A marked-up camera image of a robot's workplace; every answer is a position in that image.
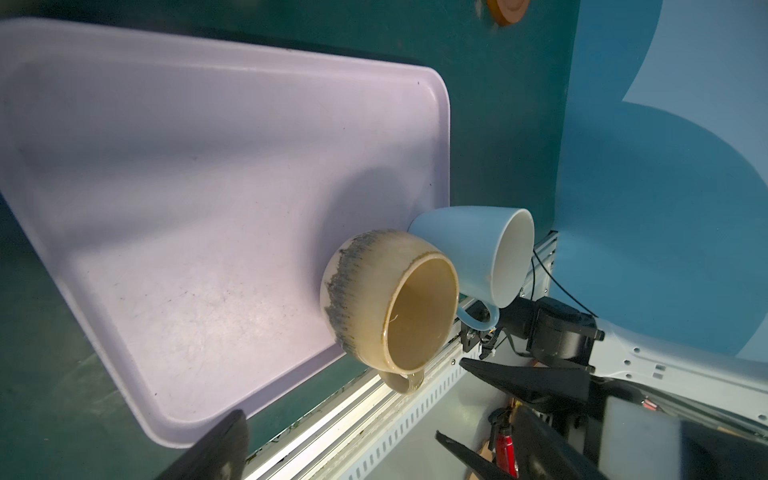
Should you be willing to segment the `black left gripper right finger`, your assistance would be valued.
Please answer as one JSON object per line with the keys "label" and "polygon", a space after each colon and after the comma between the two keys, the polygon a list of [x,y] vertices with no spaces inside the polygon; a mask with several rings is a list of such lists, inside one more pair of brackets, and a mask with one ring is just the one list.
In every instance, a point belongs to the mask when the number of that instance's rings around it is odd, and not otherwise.
{"label": "black left gripper right finger", "polygon": [[519,479],[602,479],[598,468],[526,406],[513,414]]}

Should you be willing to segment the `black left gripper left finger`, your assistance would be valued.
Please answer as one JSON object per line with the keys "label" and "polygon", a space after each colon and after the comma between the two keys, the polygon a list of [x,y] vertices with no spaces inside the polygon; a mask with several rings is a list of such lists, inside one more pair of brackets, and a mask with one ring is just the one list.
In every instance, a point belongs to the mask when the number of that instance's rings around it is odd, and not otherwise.
{"label": "black left gripper left finger", "polygon": [[157,479],[241,479],[248,445],[246,416],[231,411]]}

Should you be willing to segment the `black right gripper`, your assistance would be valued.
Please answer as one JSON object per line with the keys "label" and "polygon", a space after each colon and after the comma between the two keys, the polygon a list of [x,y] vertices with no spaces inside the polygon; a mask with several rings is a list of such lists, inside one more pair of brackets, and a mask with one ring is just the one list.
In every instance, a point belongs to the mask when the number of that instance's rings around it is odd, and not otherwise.
{"label": "black right gripper", "polygon": [[609,479],[767,477],[767,427],[725,410],[627,383],[590,390],[580,369],[459,365],[538,412],[575,410],[557,415],[557,430]]}

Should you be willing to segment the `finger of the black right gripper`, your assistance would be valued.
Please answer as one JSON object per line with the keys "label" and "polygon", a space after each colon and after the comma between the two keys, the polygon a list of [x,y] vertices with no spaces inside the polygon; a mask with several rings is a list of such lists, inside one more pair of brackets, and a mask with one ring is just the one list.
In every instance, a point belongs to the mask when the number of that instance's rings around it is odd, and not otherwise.
{"label": "finger of the black right gripper", "polygon": [[435,439],[446,450],[453,454],[461,463],[471,470],[479,479],[483,480],[515,480],[515,477],[496,466],[491,461],[484,459],[480,454],[468,447],[437,431]]}

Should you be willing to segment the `light blue mug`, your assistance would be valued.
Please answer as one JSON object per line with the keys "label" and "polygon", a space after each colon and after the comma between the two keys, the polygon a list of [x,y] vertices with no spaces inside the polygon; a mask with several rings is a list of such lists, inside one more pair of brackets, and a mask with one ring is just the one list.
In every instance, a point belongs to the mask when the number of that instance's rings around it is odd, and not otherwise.
{"label": "light blue mug", "polygon": [[485,305],[489,318],[478,320],[456,310],[469,328],[490,331],[500,310],[519,295],[533,254],[535,226],[525,208],[452,206],[416,217],[408,232],[437,247],[454,265],[459,292]]}

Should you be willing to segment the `yellow mug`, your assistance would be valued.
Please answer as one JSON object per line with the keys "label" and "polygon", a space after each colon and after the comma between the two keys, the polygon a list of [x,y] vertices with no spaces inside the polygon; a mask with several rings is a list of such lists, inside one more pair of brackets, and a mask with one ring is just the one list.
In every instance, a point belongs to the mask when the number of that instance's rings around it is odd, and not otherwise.
{"label": "yellow mug", "polygon": [[458,306],[452,262],[427,241],[373,230],[344,242],[320,284],[320,310],[337,343],[400,394],[415,392],[446,344]]}

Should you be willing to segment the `brown wooden coaster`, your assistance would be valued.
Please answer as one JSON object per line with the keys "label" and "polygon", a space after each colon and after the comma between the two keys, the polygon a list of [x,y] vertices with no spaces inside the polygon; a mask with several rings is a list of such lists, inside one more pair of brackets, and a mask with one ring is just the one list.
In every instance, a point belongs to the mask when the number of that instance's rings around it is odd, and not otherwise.
{"label": "brown wooden coaster", "polygon": [[506,27],[518,23],[526,14],[530,0],[486,0],[495,24]]}

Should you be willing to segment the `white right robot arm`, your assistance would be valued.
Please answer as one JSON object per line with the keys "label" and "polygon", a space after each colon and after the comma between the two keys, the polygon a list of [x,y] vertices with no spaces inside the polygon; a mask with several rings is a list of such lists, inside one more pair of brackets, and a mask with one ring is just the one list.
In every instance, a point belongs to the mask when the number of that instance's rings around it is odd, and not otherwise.
{"label": "white right robot arm", "polygon": [[763,479],[767,367],[654,339],[557,300],[519,298],[499,328],[532,363],[464,359],[509,394],[485,459],[436,440],[480,479]]}

